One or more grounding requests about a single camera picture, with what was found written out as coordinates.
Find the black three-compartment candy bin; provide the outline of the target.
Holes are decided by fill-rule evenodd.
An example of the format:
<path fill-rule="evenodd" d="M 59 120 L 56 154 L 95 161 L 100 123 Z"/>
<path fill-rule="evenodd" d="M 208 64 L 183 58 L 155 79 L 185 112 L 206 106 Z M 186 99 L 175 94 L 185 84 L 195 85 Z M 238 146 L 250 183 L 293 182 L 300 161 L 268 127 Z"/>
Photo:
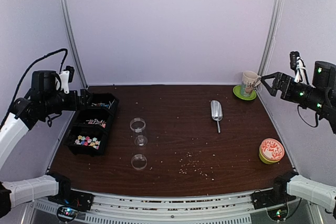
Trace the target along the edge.
<path fill-rule="evenodd" d="M 102 156 L 104 154 L 108 143 L 108 136 L 112 128 L 112 122 L 119 105 L 119 99 L 111 93 L 94 93 L 92 95 L 92 103 L 107 103 L 112 100 L 115 100 L 115 102 L 111 109 L 91 105 L 87 109 L 75 113 L 74 119 L 70 123 L 64 139 L 64 145 L 68 147 L 71 153 L 74 155 L 83 154 L 89 156 Z M 102 128 L 98 125 L 87 124 L 86 120 L 89 119 L 105 120 L 106 127 Z M 79 135 L 89 136 L 91 138 L 96 137 L 100 140 L 99 149 L 75 145 L 74 142 Z"/>

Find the clear plastic jar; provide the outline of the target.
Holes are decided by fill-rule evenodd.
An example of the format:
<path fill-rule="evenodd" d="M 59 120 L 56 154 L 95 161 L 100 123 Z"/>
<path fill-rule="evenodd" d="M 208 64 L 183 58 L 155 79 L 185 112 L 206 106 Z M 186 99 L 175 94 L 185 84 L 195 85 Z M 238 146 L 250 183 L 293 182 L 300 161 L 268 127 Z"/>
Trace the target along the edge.
<path fill-rule="evenodd" d="M 138 147 L 144 147 L 148 143 L 145 129 L 146 122 L 143 118 L 133 118 L 130 121 L 130 129 L 133 134 L 134 144 Z"/>

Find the metal scoop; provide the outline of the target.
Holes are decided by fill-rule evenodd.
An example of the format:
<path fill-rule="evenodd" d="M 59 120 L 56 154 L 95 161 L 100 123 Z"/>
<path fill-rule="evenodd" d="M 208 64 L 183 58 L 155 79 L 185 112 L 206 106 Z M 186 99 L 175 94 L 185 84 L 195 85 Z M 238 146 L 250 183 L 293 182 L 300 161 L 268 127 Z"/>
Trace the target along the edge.
<path fill-rule="evenodd" d="M 211 101 L 211 117 L 217 123 L 217 131 L 221 133 L 220 121 L 223 119 L 221 103 L 217 100 Z"/>

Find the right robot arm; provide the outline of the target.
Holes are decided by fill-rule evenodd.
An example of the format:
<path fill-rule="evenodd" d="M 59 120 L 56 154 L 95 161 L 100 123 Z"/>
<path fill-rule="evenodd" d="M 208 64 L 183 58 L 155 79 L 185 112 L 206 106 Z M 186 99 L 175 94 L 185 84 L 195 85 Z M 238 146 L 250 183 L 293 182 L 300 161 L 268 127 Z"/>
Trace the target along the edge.
<path fill-rule="evenodd" d="M 335 183 L 316 178 L 322 154 L 335 145 L 326 140 L 335 136 L 335 65 L 316 61 L 312 81 L 300 57 L 291 60 L 290 68 L 293 76 L 274 72 L 261 77 L 261 100 L 293 169 L 275 179 L 269 199 L 279 204 L 295 196 L 335 215 Z"/>

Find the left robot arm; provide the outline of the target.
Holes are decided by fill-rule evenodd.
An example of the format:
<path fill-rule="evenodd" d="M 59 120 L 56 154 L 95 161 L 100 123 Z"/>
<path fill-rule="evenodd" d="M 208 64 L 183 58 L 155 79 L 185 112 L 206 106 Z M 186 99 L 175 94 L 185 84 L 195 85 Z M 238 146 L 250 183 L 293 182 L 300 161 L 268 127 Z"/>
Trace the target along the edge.
<path fill-rule="evenodd" d="M 10 106 L 1 126 L 2 165 L 37 122 L 52 125 L 51 115 L 57 118 L 63 111 L 80 111 L 91 105 L 92 94 L 88 90 L 69 90 L 70 72 L 70 69 L 61 73 L 51 70 L 33 72 L 30 89 Z M 56 196 L 64 205 L 71 205 L 76 199 L 70 179 L 59 173 L 18 182 L 1 182 L 1 216 L 18 205 L 49 196 Z"/>

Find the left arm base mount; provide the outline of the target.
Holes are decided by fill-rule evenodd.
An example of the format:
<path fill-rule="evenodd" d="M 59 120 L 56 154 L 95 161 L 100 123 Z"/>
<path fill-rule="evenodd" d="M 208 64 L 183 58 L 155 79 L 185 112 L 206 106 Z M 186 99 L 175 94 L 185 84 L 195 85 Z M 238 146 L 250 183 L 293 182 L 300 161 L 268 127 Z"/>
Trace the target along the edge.
<path fill-rule="evenodd" d="M 71 181 L 66 176 L 59 173 L 47 173 L 58 183 L 58 194 L 48 196 L 47 199 L 57 203 L 56 217 L 63 223 L 75 220 L 78 213 L 87 212 L 91 209 L 93 194 L 83 193 L 71 189 Z"/>

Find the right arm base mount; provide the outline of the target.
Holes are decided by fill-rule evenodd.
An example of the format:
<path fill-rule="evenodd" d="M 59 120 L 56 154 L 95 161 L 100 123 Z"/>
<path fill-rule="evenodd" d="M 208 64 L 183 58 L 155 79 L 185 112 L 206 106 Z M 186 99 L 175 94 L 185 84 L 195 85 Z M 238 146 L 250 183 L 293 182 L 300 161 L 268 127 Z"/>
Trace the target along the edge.
<path fill-rule="evenodd" d="M 297 197 L 287 193 L 287 184 L 297 175 L 299 175 L 297 172 L 287 172 L 274 179 L 272 189 L 255 190 L 251 194 L 254 209 L 266 208 L 268 217 L 276 222 L 291 218 L 302 202 L 302 199 L 299 199 L 295 208 L 290 209 L 289 207 L 289 202 L 297 199 Z"/>

